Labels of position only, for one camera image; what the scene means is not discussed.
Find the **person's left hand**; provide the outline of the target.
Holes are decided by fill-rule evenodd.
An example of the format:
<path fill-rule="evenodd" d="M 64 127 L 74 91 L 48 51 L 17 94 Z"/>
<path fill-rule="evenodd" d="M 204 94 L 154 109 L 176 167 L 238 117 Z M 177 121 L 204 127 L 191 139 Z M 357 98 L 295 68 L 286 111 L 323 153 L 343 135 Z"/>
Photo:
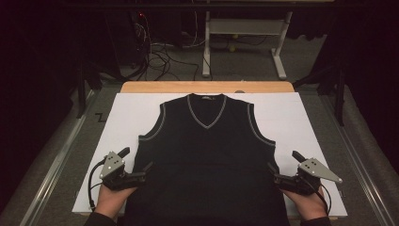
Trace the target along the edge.
<path fill-rule="evenodd" d="M 101 185 L 95 213 L 102 214 L 109 218 L 115 218 L 126 200 L 135 191 L 135 187 L 115 191 L 109 189 L 107 186 Z"/>

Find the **person's right hand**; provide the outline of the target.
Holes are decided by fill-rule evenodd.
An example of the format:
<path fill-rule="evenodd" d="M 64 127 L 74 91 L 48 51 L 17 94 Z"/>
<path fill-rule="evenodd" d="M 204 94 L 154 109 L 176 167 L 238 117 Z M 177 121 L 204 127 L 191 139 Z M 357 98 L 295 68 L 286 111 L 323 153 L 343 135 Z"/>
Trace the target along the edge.
<path fill-rule="evenodd" d="M 302 196 L 283 189 L 281 192 L 295 204 L 295 208 L 303 220 L 307 221 L 327 216 L 325 204 L 316 193 Z"/>

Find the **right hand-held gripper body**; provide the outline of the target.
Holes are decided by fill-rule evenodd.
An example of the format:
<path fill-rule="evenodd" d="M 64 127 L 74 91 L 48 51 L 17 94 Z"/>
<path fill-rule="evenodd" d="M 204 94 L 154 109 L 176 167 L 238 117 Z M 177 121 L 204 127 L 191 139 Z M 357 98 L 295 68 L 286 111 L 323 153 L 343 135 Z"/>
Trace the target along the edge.
<path fill-rule="evenodd" d="M 318 190 L 322 179 L 334 183 L 343 181 L 342 178 L 316 158 L 297 157 L 296 160 L 299 162 L 296 175 L 274 174 L 274 182 L 278 188 L 309 196 Z"/>

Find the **wooden table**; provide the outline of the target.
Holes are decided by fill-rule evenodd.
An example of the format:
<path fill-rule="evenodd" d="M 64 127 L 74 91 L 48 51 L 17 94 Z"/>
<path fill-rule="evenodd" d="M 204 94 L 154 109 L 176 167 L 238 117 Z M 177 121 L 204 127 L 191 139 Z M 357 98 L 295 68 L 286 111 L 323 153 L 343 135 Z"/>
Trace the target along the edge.
<path fill-rule="evenodd" d="M 285 82 L 272 82 L 264 84 L 262 82 L 127 82 L 123 85 L 123 93 L 179 93 L 181 97 L 189 94 L 196 94 L 201 96 L 215 96 L 219 94 L 229 95 L 231 93 L 283 93 L 294 92 L 291 84 Z M 274 166 L 279 174 L 279 166 Z M 324 202 L 323 192 L 321 186 L 315 192 Z M 284 202 L 290 200 L 283 193 Z"/>

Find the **white board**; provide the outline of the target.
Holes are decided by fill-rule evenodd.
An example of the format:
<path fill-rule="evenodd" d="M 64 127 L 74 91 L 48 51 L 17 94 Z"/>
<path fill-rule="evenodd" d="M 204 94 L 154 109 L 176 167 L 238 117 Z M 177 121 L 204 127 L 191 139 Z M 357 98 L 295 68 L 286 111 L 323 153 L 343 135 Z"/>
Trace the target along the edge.
<path fill-rule="evenodd" d="M 130 153 L 124 161 L 125 169 L 131 171 L 138 137 L 153 128 L 160 113 L 160 104 L 180 96 L 179 93 L 119 93 L 89 165 L 93 167 L 109 152 L 117 153 L 128 147 Z M 321 163 L 326 162 L 298 93 L 231 93 L 229 96 L 254 104 L 260 131 L 277 142 L 275 159 L 281 174 L 296 173 L 297 161 L 292 157 L 293 151 L 307 158 L 314 157 Z"/>

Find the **grey metal floor rail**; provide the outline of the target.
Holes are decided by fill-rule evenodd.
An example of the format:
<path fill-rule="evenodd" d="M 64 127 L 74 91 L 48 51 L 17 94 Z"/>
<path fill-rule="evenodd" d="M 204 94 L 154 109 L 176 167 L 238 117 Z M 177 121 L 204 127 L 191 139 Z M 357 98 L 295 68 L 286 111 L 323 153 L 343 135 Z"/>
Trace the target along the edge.
<path fill-rule="evenodd" d="M 327 110 L 328 116 L 334 123 L 341 140 L 343 141 L 350 165 L 359 180 L 360 186 L 367 197 L 369 204 L 371 204 L 371 207 L 375 212 L 378 222 L 381 226 L 396 226 L 387 205 L 382 200 L 381 193 L 378 191 L 376 183 L 368 172 L 371 167 L 361 161 L 357 149 L 350 140 L 344 126 L 339 123 L 335 116 L 334 107 L 329 98 L 327 96 L 321 96 L 320 99 Z"/>
<path fill-rule="evenodd" d="M 86 120 L 86 111 L 91 107 L 97 93 L 94 90 L 83 95 L 85 106 L 79 107 L 78 92 L 72 93 L 73 106 L 67 117 L 59 124 L 26 174 L 24 191 L 36 191 L 19 226 L 36 226 L 45 205 L 56 187 L 56 183 L 68 161 L 74 140 Z"/>

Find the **black metal stand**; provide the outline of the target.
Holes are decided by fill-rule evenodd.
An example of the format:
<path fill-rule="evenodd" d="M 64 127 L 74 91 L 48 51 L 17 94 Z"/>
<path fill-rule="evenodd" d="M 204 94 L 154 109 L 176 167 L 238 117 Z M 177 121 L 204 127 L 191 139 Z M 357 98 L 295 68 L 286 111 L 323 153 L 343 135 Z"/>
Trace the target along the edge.
<path fill-rule="evenodd" d="M 335 94 L 334 116 L 340 126 L 343 126 L 343 104 L 345 73 L 344 65 L 340 62 L 330 63 L 321 69 L 312 70 L 311 73 L 293 83 L 295 89 L 305 84 L 318 83 L 319 95 Z"/>
<path fill-rule="evenodd" d="M 78 113 L 76 118 L 81 119 L 87 108 L 88 100 L 86 95 L 86 85 L 91 89 L 100 90 L 102 88 L 101 74 L 104 73 L 110 79 L 118 82 L 125 82 L 126 79 L 117 72 L 100 65 L 93 60 L 81 58 L 76 66 L 77 93 L 78 93 Z"/>

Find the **black knit vest grey trim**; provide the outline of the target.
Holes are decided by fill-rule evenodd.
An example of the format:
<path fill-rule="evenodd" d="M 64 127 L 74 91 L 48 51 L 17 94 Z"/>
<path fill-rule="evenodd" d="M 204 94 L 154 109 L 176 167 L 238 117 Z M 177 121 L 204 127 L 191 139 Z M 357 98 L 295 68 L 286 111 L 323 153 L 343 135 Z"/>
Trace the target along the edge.
<path fill-rule="evenodd" d="M 154 164 L 127 201 L 124 226 L 289 226 L 267 167 L 275 147 L 251 103 L 223 94 L 162 103 L 138 139 L 135 171 Z"/>

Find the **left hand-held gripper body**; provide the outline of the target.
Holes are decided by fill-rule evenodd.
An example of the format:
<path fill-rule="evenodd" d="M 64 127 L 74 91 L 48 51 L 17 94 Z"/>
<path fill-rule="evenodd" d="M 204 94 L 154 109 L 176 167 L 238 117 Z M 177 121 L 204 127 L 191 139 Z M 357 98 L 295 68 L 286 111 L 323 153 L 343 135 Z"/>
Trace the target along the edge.
<path fill-rule="evenodd" d="M 119 157 L 117 153 L 110 152 L 104 159 L 100 179 L 105 186 L 115 191 L 145 184 L 146 175 L 143 172 L 128 173 L 124 168 L 125 161 L 123 157 Z"/>

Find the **white metal desk frame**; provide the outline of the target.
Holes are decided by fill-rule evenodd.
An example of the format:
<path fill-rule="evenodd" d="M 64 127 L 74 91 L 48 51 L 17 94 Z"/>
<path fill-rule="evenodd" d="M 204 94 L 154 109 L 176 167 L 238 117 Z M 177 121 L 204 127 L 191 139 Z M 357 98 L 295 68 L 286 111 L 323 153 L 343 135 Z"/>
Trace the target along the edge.
<path fill-rule="evenodd" d="M 280 80 L 286 80 L 287 75 L 280 59 L 280 52 L 288 32 L 293 12 L 285 14 L 284 19 L 279 20 L 255 20 L 255 19 L 212 19 L 210 13 L 205 17 L 205 40 L 202 58 L 202 75 L 211 75 L 211 51 L 210 37 L 212 35 L 266 35 L 278 36 L 279 42 L 276 48 L 270 50 L 276 71 Z"/>

